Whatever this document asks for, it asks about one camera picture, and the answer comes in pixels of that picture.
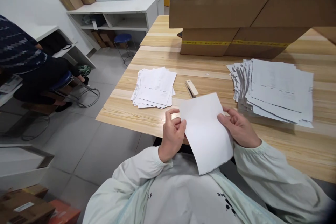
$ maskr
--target metal stool legs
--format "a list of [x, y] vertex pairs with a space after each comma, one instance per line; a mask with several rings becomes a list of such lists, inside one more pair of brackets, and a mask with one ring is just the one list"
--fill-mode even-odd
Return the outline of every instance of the metal stool legs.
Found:
[[[134, 45], [135, 50], [137, 50], [137, 47], [136, 47], [136, 45], [135, 45], [134, 40], [132, 40], [132, 42], [133, 42], [133, 45]], [[128, 57], [126, 57], [126, 58], [124, 59], [123, 56], [122, 56], [122, 54], [121, 54], [121, 52], [120, 52], [120, 50], [119, 50], [119, 47], [117, 46], [117, 44], [120, 45], [121, 43], [114, 42], [114, 45], [115, 45], [116, 49], [118, 50], [118, 52], [119, 52], [119, 54], [120, 54], [122, 60], [124, 61], [124, 64], [126, 65], [126, 63], [125, 63], [126, 60], [127, 60], [128, 58], [134, 56], [134, 54], [132, 54], [132, 52], [131, 52], [131, 50], [130, 50], [130, 48], [129, 48], [129, 46], [128, 46], [128, 43], [125, 42], [125, 44], [126, 44], [126, 46], [127, 46], [125, 49], [126, 49], [126, 52], [127, 52]]]
[[[72, 77], [72, 80], [73, 80], [74, 82], [76, 82], [77, 84], [81, 85], [82, 87], [85, 87], [86, 90], [84, 90], [83, 92], [81, 92], [79, 96], [75, 96], [75, 95], [72, 95], [72, 94], [65, 95], [65, 94], [63, 94], [62, 92], [58, 91], [58, 90], [57, 90], [57, 91], [54, 91], [54, 92], [55, 92], [56, 94], [60, 95], [60, 96], [63, 96], [64, 98], [68, 98], [68, 99], [70, 99], [71, 101], [75, 102], [75, 103], [78, 105], [78, 107], [83, 108], [83, 109], [84, 109], [84, 108], [91, 107], [93, 104], [95, 104], [95, 103], [99, 100], [100, 92], [99, 92], [99, 90], [98, 90], [97, 88], [91, 88], [91, 87], [85, 85], [83, 82], [81, 82], [79, 79], [77, 79], [77, 78], [74, 77], [74, 76]], [[84, 104], [81, 103], [79, 100], [81, 99], [81, 97], [82, 97], [85, 93], [87, 93], [87, 92], [89, 92], [89, 91], [91, 91], [92, 93], [94, 93], [94, 94], [97, 96], [97, 98], [96, 98], [92, 103], [90, 103], [89, 105], [84, 105]]]

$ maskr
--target blue stool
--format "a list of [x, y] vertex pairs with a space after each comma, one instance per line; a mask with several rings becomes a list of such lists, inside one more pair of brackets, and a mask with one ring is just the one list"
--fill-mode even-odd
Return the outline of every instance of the blue stool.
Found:
[[[128, 44], [127, 44], [127, 42], [129, 42], [129, 41], [131, 41], [131, 40], [132, 40], [132, 36], [131, 36], [131, 34], [128, 34], [128, 33], [122, 33], [122, 34], [119, 34], [119, 35], [116, 36], [115, 39], [114, 39], [115, 47], [117, 48], [117, 50], [118, 50], [118, 52], [119, 52], [119, 54], [120, 54], [122, 60], [124, 61], [124, 64], [125, 64], [125, 65], [126, 65], [125, 61], [126, 61], [129, 57], [134, 56], [134, 55], [132, 55], [131, 50], [130, 50]], [[126, 52], [127, 52], [127, 54], [128, 54], [128, 57], [126, 57], [126, 59], [123, 58], [123, 56], [121, 55], [121, 52], [119, 51], [119, 48], [117, 47], [117, 44], [122, 44], [122, 43], [126, 43], [126, 46], [127, 46], [127, 48], [126, 48]]]
[[[72, 94], [69, 94], [69, 95], [66, 95], [66, 94], [63, 94], [62, 92], [60, 92], [60, 89], [64, 88], [65, 86], [69, 85], [69, 83], [71, 81], [74, 81], [76, 82], [77, 84], [83, 86], [86, 88], [86, 90], [84, 90], [83, 92], [80, 93], [80, 95], [77, 97], [75, 95], [72, 95]], [[91, 107], [93, 104], [95, 104], [99, 97], [100, 97], [100, 92], [97, 88], [90, 88], [88, 87], [87, 85], [85, 85], [83, 82], [81, 82], [80, 80], [78, 80], [76, 77], [74, 77], [72, 75], [72, 73], [70, 71], [66, 72], [65, 75], [63, 75], [63, 77], [55, 84], [53, 85], [52, 87], [49, 88], [49, 91], [50, 92], [54, 92], [64, 98], [68, 98], [74, 102], [77, 103], [77, 105], [80, 107], [80, 108], [87, 108], [87, 107]], [[83, 96], [83, 94], [85, 94], [86, 92], [89, 92], [91, 91], [92, 93], [94, 93], [97, 98], [89, 105], [84, 105], [83, 103], [79, 102], [80, 98]]]

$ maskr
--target black shoe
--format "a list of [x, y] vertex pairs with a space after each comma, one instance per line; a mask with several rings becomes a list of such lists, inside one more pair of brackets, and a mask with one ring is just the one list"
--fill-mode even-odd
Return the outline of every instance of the black shoe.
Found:
[[72, 102], [71, 101], [66, 101], [65, 104], [63, 106], [58, 106], [55, 109], [55, 112], [62, 112], [63, 110], [67, 109], [68, 107], [72, 106]]
[[84, 77], [84, 82], [83, 82], [83, 84], [85, 84], [86, 86], [89, 84], [89, 77]]

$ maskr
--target person's left hand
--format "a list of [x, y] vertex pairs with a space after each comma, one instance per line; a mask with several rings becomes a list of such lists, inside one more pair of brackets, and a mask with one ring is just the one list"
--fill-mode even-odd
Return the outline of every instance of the person's left hand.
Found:
[[176, 155], [182, 146], [184, 132], [186, 131], [186, 120], [181, 122], [177, 117], [172, 120], [172, 114], [180, 112], [177, 108], [166, 111], [166, 122], [163, 125], [162, 143], [159, 147], [159, 158], [163, 163], [168, 162]]

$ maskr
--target hand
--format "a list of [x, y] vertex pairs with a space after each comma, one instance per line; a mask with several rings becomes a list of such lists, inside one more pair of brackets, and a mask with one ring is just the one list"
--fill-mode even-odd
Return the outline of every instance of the hand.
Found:
[[172, 120], [172, 114], [180, 112], [179, 109], [173, 108], [166, 111], [166, 122], [163, 125], [163, 138], [159, 147], [159, 158], [163, 163], [168, 162], [176, 155], [182, 146], [184, 132], [186, 131], [186, 120], [181, 122], [177, 117]]
[[217, 116], [218, 121], [231, 133], [236, 142], [245, 148], [256, 148], [261, 145], [261, 140], [252, 128], [251, 123], [233, 108], [223, 107], [231, 117], [223, 114]]

